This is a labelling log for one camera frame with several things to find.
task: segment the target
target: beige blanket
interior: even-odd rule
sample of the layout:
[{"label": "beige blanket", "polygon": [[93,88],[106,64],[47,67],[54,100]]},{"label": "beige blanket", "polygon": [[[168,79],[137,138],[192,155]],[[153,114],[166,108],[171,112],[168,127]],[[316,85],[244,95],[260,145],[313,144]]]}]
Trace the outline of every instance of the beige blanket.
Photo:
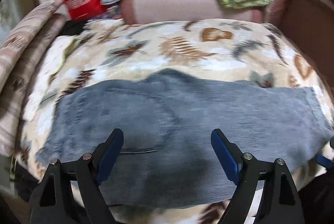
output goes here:
[{"label": "beige blanket", "polygon": [[[325,117],[333,124],[333,105],[324,84],[295,47],[270,24],[210,19],[199,22],[158,22],[124,25],[95,21],[76,39],[77,49],[67,58],[22,130],[21,164],[41,179],[45,167],[35,159],[43,147],[59,97],[107,79],[141,80],[164,68],[197,78],[222,81],[252,80],[264,88],[313,87]],[[333,157],[327,144],[321,152]],[[300,167],[293,177],[303,187],[317,173],[317,164]],[[74,196],[80,200],[77,189]],[[256,214],[261,190],[256,192],[248,221]],[[113,207],[118,221],[128,223],[214,223],[228,201],[183,210]]]},{"label": "beige blanket", "polygon": [[65,24],[49,1],[34,8],[0,47],[0,154],[14,152],[15,136],[27,84],[41,56]]}]

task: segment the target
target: pink pillow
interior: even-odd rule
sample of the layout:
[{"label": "pink pillow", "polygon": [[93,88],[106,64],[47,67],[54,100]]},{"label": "pink pillow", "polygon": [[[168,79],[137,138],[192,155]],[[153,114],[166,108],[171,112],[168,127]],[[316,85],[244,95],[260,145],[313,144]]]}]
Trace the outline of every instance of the pink pillow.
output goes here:
[{"label": "pink pillow", "polygon": [[264,22],[269,22],[276,27],[281,23],[283,13],[288,0],[275,0],[265,8]]},{"label": "pink pillow", "polygon": [[159,21],[196,21],[212,18],[245,20],[261,23],[258,9],[226,9],[218,0],[122,0],[121,14],[126,24]]}]

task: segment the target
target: patterned bedspread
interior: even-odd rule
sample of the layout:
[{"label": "patterned bedspread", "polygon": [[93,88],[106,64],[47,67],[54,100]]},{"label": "patterned bedspread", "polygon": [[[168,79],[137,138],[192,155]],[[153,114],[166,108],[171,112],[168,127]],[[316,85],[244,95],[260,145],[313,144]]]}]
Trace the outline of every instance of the patterned bedspread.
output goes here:
[{"label": "patterned bedspread", "polygon": [[[141,80],[164,68],[202,79],[252,80],[263,88],[313,87],[324,116],[333,125],[333,105],[321,79],[293,44],[270,24],[210,19],[125,25],[122,20],[98,20],[89,23],[75,41],[77,48],[51,83],[38,91],[40,103],[30,108],[31,119],[23,123],[20,162],[38,179],[46,167],[36,161],[35,154],[50,133],[54,109],[62,95],[108,79]],[[322,153],[333,157],[328,144]],[[321,168],[311,161],[300,167],[293,174],[297,188],[319,172]],[[74,188],[73,193],[80,200],[78,190]],[[261,193],[256,192],[249,223]],[[111,210],[118,221],[126,223],[207,224],[217,222],[227,204],[222,201],[173,210],[116,206]]]}]

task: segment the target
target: blue gripper pad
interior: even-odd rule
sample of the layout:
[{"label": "blue gripper pad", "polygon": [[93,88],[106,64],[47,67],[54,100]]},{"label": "blue gripper pad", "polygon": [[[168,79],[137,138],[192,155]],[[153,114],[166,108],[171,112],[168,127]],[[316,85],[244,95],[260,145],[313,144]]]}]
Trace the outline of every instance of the blue gripper pad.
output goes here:
[{"label": "blue gripper pad", "polygon": [[211,146],[213,147],[213,150],[216,153],[227,178],[231,182],[234,182],[235,185],[238,185],[240,180],[240,170],[238,170],[238,164],[236,163],[233,156],[227,149],[225,143],[222,141],[222,139],[215,130],[211,133]]},{"label": "blue gripper pad", "polygon": [[334,167],[334,163],[331,160],[327,159],[326,157],[320,154],[317,155],[316,159],[317,159],[317,163],[323,166],[325,169],[330,169]]},{"label": "blue gripper pad", "polygon": [[110,172],[116,162],[118,155],[120,154],[121,148],[124,143],[124,135],[122,131],[118,131],[110,146],[106,149],[100,162],[97,165],[98,174],[96,175],[95,181],[100,185],[106,181],[110,175]]}]

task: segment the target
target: leaf pattern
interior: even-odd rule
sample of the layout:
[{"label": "leaf pattern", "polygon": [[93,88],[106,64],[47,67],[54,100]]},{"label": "leaf pattern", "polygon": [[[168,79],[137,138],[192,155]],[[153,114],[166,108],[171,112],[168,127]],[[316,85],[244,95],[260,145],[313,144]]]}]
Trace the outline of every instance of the leaf pattern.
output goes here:
[{"label": "leaf pattern", "polygon": [[281,38],[283,36],[283,33],[273,24],[266,23],[263,25],[267,30],[269,30],[271,33],[275,34],[277,37]]},{"label": "leaf pattern", "polygon": [[298,80],[292,75],[289,75],[288,77],[288,84],[290,87],[293,87],[293,88],[300,87]]},{"label": "leaf pattern", "polygon": [[223,25],[229,25],[232,27],[232,29],[234,30],[245,30],[245,31],[251,31],[252,29],[250,27],[247,26],[246,23],[241,23],[240,21],[234,21],[232,23],[226,23],[226,22],[222,22],[219,24],[220,26],[223,26]]},{"label": "leaf pattern", "polygon": [[130,28],[135,28],[135,27],[139,27],[140,24],[131,24],[131,25],[124,25],[124,29],[123,31],[127,31],[129,30]]},{"label": "leaf pattern", "polygon": [[37,170],[38,178],[39,178],[40,180],[42,180],[42,178],[43,178],[43,176],[44,176],[44,174],[45,174],[45,172],[46,172],[46,169],[43,168],[43,166],[42,166],[39,162],[37,162],[37,163],[36,163],[36,170]]},{"label": "leaf pattern", "polygon": [[75,39],[74,44],[76,46],[81,46],[84,43],[88,42],[93,36],[94,36],[94,34],[91,34],[91,33],[81,33],[78,36],[78,38]]},{"label": "leaf pattern", "polygon": [[260,86],[262,88],[273,87],[274,83],[275,83],[274,76],[273,76],[272,72],[269,72],[266,75],[259,75],[257,72],[251,71],[249,79],[251,81],[255,82],[256,84],[258,84],[258,86]]},{"label": "leaf pattern", "polygon": [[19,77],[18,76],[11,77],[11,79],[8,79],[8,84],[9,84],[9,87],[11,89],[13,89],[14,91],[21,91],[27,85],[26,81],[21,76],[19,76]]},{"label": "leaf pattern", "polygon": [[27,136],[25,136],[20,143],[21,160],[25,164],[27,164],[28,162],[30,147],[31,147],[31,141],[28,141]]},{"label": "leaf pattern", "polygon": [[318,85],[321,89],[322,92],[326,91],[325,85],[323,83],[323,81],[321,80],[321,78],[317,75],[317,81],[318,81]]},{"label": "leaf pattern", "polygon": [[199,224],[213,224],[223,215],[226,206],[223,202],[212,203],[202,211]]},{"label": "leaf pattern", "polygon": [[93,72],[95,70],[96,69],[81,71],[79,76],[75,79],[75,81],[70,83],[68,85],[68,87],[61,92],[61,95],[59,96],[59,98],[56,101],[56,107],[58,106],[60,98],[62,96],[72,94],[75,91],[77,91],[78,89],[82,88],[91,79],[91,76],[93,75]]},{"label": "leaf pattern", "polygon": [[41,100],[41,103],[39,104],[39,108],[43,108],[48,102],[50,102],[54,96],[58,94],[58,90],[52,90],[51,92],[48,92],[45,94],[43,99]]},{"label": "leaf pattern", "polygon": [[141,28],[137,29],[136,31],[128,34],[126,37],[127,37],[127,39],[131,39],[135,34],[140,33],[141,31],[144,31],[146,29],[156,28],[156,27],[159,27],[159,26],[168,25],[168,24],[175,24],[175,23],[177,23],[177,22],[166,21],[166,22],[161,22],[161,23],[154,23],[154,24],[151,24],[151,25],[145,25],[144,27],[141,27]]},{"label": "leaf pattern", "polygon": [[273,34],[269,34],[269,35],[267,35],[267,37],[270,39],[271,43],[273,44],[273,49],[275,50],[277,56],[281,59],[281,61],[283,63],[288,65],[288,63],[285,61],[285,59],[282,55],[282,45],[281,45],[280,41]]},{"label": "leaf pattern", "polygon": [[187,23],[182,27],[182,29],[183,29],[184,31],[186,31],[186,32],[189,32],[191,26],[193,26],[193,25],[196,24],[196,23],[199,23],[199,21],[198,21],[198,20],[189,21],[189,22],[187,22]]},{"label": "leaf pattern", "polygon": [[295,66],[298,69],[298,72],[299,72],[300,76],[304,80],[307,79],[310,76],[310,74],[313,72],[313,67],[311,67],[304,60],[304,58],[301,55],[299,55],[299,54],[295,55],[294,61],[295,61]]},{"label": "leaf pattern", "polygon": [[218,41],[220,39],[232,39],[233,34],[229,31],[223,31],[217,28],[205,28],[202,31],[202,40],[206,41]]},{"label": "leaf pattern", "polygon": [[196,62],[206,59],[217,53],[209,53],[194,48],[184,37],[174,37],[165,40],[160,44],[160,51],[163,55],[170,57],[172,62],[188,65],[190,62]]},{"label": "leaf pattern", "polygon": [[108,41],[110,41],[110,40],[113,40],[113,39],[118,38],[118,36],[115,37],[115,36],[113,35],[113,32],[114,32],[117,28],[118,28],[117,25],[113,25],[113,26],[109,27],[108,29],[106,29],[106,31],[104,31],[102,34],[100,34],[100,35],[98,36],[98,38],[97,38],[97,43],[106,43],[106,42],[108,42]]},{"label": "leaf pattern", "polygon": [[240,57],[251,50],[256,50],[259,47],[264,47],[266,44],[258,40],[247,40],[242,43],[236,44],[232,50],[232,56],[234,59],[240,61]]},{"label": "leaf pattern", "polygon": [[16,32],[15,34],[9,36],[9,38],[2,44],[2,47],[21,49],[24,47],[23,35],[19,34],[19,32]]},{"label": "leaf pattern", "polygon": [[136,51],[145,46],[147,43],[148,40],[133,40],[123,48],[111,49],[106,55],[108,58],[100,65],[108,65],[108,67],[118,65],[131,57]]}]

